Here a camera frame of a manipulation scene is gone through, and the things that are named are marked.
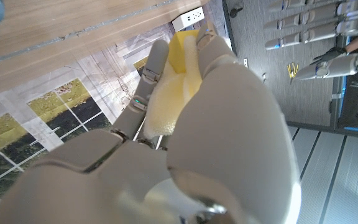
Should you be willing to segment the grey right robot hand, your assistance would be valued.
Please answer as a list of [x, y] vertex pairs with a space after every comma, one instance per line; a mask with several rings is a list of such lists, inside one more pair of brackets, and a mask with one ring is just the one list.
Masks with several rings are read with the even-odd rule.
[[269, 89], [212, 23], [189, 47], [156, 41], [110, 131], [36, 162], [0, 200], [0, 223], [295, 223], [298, 164]]

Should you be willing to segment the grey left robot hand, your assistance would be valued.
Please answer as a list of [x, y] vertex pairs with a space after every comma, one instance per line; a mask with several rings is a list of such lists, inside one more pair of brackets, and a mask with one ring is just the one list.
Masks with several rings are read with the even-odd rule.
[[[358, 0], [334, 1], [312, 7], [308, 10], [279, 18], [264, 24], [265, 30], [283, 30], [305, 26], [314, 22], [323, 22], [319, 26], [302, 29], [265, 43], [267, 50], [308, 44], [337, 36], [358, 36]], [[327, 62], [312, 64], [297, 71], [297, 80], [315, 78], [334, 78], [358, 73], [358, 53], [342, 54]]]

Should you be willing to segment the person's black gloved hand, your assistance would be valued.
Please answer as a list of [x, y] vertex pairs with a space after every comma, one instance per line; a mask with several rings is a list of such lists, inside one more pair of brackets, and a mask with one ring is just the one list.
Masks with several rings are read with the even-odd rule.
[[346, 53], [347, 53], [347, 51], [345, 48], [333, 47], [333, 48], [329, 49], [325, 54], [315, 57], [311, 64], [327, 62], [329, 60], [332, 60], [332, 59], [334, 59], [342, 54], [346, 54]]

